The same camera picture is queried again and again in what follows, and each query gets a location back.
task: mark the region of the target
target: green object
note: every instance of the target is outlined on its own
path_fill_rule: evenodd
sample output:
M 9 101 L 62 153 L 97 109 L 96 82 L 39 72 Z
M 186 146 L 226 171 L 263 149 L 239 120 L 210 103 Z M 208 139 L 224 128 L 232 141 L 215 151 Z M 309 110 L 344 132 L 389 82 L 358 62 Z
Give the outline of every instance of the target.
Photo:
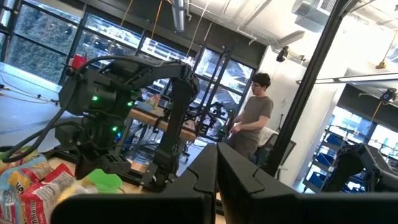
M 88 174 L 89 180 L 96 185 L 98 193 L 116 193 L 122 186 L 122 180 L 116 174 L 105 174 L 101 169 L 95 169 Z

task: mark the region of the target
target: man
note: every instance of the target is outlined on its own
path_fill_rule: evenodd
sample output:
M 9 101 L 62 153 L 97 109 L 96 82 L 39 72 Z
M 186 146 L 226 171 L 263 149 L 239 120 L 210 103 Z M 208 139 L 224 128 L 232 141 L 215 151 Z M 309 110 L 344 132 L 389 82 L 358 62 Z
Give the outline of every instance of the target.
M 257 149 L 261 129 L 267 124 L 274 107 L 266 95 L 271 79 L 266 73 L 257 73 L 251 80 L 253 96 L 248 99 L 243 113 L 234 119 L 239 123 L 231 129 L 231 137 L 226 141 L 238 153 L 250 158 Z

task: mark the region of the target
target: air vent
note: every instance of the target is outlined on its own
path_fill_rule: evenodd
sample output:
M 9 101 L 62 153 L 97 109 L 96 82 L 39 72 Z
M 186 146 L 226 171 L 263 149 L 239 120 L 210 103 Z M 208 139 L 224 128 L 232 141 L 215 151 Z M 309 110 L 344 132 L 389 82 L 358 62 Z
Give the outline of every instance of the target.
M 322 32 L 336 0 L 296 0 L 292 12 L 295 23 L 312 32 Z

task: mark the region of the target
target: security camera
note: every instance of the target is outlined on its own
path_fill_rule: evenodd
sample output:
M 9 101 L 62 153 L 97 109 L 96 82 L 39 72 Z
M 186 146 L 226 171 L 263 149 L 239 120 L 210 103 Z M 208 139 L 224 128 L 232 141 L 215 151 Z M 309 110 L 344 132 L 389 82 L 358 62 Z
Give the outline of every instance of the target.
M 284 62 L 289 54 L 289 46 L 285 46 L 280 52 L 279 55 L 276 57 L 277 62 Z

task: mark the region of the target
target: pants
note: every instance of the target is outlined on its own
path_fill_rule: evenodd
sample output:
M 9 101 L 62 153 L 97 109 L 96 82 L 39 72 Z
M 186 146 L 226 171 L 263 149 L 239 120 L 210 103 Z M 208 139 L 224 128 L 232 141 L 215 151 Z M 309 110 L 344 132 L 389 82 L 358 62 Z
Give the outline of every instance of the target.
M 250 159 L 250 157 L 255 153 L 258 144 L 256 140 L 244 137 L 239 133 L 231 135 L 225 143 L 235 149 L 235 151 L 246 159 Z

